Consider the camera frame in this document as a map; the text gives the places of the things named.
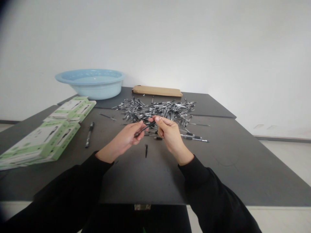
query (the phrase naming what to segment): table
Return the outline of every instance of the table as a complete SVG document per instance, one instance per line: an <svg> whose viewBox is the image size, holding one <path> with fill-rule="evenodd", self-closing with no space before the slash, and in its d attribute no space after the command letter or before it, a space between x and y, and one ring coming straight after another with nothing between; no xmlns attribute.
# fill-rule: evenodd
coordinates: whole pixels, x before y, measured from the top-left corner
<svg viewBox="0 0 311 233"><path fill-rule="evenodd" d="M210 116L210 117L228 117L236 119L236 116L233 115L229 110L227 110L224 106L222 106L219 102L217 102L213 97L209 94L200 94L200 93L191 93L191 92L182 92L182 97L171 97L171 96L162 96L155 95L154 102L165 102L172 101L176 99L176 102L185 102L185 98L188 101L195 101L195 111L191 112L192 115L195 116ZM62 105L63 103L71 100L74 96L58 103L58 105ZM144 104L151 104L152 95L142 95L132 93L131 87L122 87L119 95L107 99L107 100L97 100L97 104L95 108L107 108L111 109L114 106L119 105L123 102L124 99L132 99L133 96L135 98L139 98Z"/></svg>
<svg viewBox="0 0 311 233"><path fill-rule="evenodd" d="M52 106L0 133L3 153L53 112ZM33 195L63 171L85 161L105 146L123 126L119 111L94 108L56 162L0 172L1 200L31 201ZM84 148L90 122L95 122L90 147ZM184 139L186 146L246 205L311 206L311 187L232 118L194 116L188 125L210 143ZM145 158L145 144L148 156ZM163 141L145 137L120 156L102 181L101 203L187 204L184 177Z"/></svg>

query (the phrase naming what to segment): baseboard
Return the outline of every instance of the baseboard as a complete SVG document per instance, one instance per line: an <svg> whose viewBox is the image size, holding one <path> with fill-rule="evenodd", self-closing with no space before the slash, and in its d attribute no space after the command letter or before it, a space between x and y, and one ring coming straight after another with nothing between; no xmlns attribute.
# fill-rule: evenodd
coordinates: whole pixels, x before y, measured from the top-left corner
<svg viewBox="0 0 311 233"><path fill-rule="evenodd" d="M20 123L20 121L0 120L0 124L16 125L17 123Z"/></svg>
<svg viewBox="0 0 311 233"><path fill-rule="evenodd" d="M255 138L263 141L282 141L282 142L302 142L302 143L311 143L311 139L300 139L300 138L280 138L280 137L265 137L265 136L256 136Z"/></svg>

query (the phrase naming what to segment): floor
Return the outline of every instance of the floor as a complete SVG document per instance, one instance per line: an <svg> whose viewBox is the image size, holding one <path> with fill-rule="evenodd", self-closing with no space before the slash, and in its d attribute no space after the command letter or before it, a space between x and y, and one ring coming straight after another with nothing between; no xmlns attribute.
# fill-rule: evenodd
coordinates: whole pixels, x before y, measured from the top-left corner
<svg viewBox="0 0 311 233"><path fill-rule="evenodd" d="M8 128L10 128L13 125L8 125L8 124L0 124L0 132L2 132L3 130L6 130Z"/></svg>
<svg viewBox="0 0 311 233"><path fill-rule="evenodd" d="M0 124L0 132L11 125ZM289 168L311 186L311 143L261 141ZM30 202L0 202L4 216L9 219ZM201 233L198 218L187 206L193 233ZM248 206L262 232L311 232L311 207Z"/></svg>

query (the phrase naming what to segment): light blue plastic basin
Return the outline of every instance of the light blue plastic basin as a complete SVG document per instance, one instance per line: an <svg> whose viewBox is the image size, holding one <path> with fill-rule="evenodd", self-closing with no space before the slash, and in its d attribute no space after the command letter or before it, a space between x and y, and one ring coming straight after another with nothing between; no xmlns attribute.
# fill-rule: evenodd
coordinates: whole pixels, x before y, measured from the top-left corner
<svg viewBox="0 0 311 233"><path fill-rule="evenodd" d="M124 74L114 70L74 70L55 76L61 83L69 84L80 96L91 100L109 99L121 92Z"/></svg>

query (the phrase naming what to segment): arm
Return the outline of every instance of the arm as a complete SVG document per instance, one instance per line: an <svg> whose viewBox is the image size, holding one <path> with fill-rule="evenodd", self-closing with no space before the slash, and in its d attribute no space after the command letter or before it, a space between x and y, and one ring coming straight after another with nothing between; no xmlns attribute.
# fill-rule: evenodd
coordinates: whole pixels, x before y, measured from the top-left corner
<svg viewBox="0 0 311 233"><path fill-rule="evenodd" d="M158 134L176 158L185 177L185 190L203 232L261 232L256 221L237 195L221 183L210 168L183 144L178 125L153 116Z"/></svg>
<svg viewBox="0 0 311 233"><path fill-rule="evenodd" d="M113 161L132 145L137 145L146 125L130 124L103 149L94 152L84 163L76 165L47 184L24 210L9 219L2 232L78 232L98 203L102 177Z"/></svg>

